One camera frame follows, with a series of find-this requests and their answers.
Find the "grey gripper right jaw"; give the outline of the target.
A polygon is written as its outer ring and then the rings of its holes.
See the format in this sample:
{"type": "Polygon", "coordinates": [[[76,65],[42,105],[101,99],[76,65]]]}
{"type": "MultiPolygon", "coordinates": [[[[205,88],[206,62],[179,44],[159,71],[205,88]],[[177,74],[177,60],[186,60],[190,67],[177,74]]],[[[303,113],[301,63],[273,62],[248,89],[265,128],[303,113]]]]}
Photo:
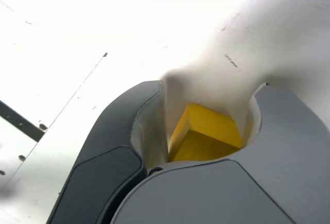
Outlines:
{"type": "Polygon", "coordinates": [[[112,223],[329,223],[329,130],[288,90],[268,85],[256,101],[249,145],[148,177],[112,223]]]}

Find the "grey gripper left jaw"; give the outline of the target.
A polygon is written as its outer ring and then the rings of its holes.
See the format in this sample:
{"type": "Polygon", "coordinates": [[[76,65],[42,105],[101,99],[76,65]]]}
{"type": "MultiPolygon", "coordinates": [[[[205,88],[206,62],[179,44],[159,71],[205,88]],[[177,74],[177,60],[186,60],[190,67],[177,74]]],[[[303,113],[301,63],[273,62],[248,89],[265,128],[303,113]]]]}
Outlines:
{"type": "Polygon", "coordinates": [[[168,161],[161,82],[142,82],[97,118],[48,223],[110,223],[126,195],[168,161]]]}

